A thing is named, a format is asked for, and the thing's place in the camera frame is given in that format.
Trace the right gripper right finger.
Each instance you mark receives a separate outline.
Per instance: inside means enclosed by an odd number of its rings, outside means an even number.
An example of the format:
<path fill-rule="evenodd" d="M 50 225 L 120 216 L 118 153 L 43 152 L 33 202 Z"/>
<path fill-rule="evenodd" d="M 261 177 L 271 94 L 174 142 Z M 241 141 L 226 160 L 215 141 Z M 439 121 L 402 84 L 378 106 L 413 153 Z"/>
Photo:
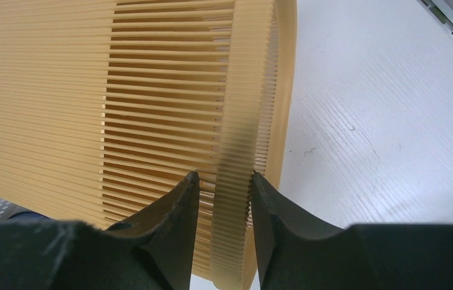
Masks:
<path fill-rule="evenodd" d="M 260 173 L 252 221 L 262 289 L 453 289 L 453 224 L 353 224 L 301 208 Z"/>

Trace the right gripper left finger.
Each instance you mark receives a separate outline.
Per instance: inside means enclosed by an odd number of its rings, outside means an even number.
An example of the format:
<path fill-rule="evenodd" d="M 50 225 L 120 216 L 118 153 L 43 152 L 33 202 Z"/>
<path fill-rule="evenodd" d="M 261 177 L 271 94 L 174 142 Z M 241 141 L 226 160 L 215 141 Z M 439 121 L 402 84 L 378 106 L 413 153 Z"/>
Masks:
<path fill-rule="evenodd" d="M 188 289 L 199 175 L 100 230 L 82 221 L 0 222 L 0 289 Z"/>

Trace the yellow slatted waste bin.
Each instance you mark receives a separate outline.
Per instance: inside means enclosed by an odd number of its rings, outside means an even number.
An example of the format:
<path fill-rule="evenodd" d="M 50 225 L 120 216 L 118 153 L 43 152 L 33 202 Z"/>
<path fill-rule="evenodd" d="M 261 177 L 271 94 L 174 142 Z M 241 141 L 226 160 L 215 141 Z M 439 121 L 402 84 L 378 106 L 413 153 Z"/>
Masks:
<path fill-rule="evenodd" d="M 0 198 L 104 228 L 197 171 L 192 271 L 249 289 L 296 41 L 295 1 L 0 1 Z"/>

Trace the blue plastic bucket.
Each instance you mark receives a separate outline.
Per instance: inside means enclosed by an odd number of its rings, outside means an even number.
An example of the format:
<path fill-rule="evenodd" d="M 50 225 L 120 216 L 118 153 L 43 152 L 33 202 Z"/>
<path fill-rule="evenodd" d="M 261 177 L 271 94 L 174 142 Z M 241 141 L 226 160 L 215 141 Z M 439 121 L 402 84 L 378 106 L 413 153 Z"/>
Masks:
<path fill-rule="evenodd" d="M 19 211 L 13 215 L 11 215 L 8 220 L 16 219 L 16 220 L 50 220 L 47 216 L 42 214 L 33 212 L 33 211 Z"/>

